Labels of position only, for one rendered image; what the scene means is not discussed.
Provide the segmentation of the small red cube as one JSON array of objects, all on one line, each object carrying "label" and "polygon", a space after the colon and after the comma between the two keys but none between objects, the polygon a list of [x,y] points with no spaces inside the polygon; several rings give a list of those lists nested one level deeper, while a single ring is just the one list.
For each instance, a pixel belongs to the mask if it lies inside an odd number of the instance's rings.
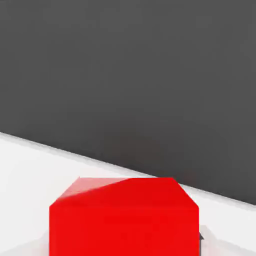
[{"label": "small red cube", "polygon": [[49,256],[200,256],[199,207],[171,177],[78,178],[49,207]]}]

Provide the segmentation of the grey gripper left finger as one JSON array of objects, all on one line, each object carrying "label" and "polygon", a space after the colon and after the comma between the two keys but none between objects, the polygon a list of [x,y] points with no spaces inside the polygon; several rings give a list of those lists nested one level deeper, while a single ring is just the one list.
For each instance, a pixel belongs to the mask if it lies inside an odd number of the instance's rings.
[{"label": "grey gripper left finger", "polygon": [[36,240],[7,250],[5,256],[49,256],[49,232]]}]

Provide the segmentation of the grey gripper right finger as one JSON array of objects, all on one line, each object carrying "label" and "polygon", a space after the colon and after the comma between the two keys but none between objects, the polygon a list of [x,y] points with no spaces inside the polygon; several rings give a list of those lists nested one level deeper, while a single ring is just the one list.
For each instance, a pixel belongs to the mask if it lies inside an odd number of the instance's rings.
[{"label": "grey gripper right finger", "polygon": [[200,225],[201,256],[241,256],[239,249],[228,242],[218,239],[206,225]]}]

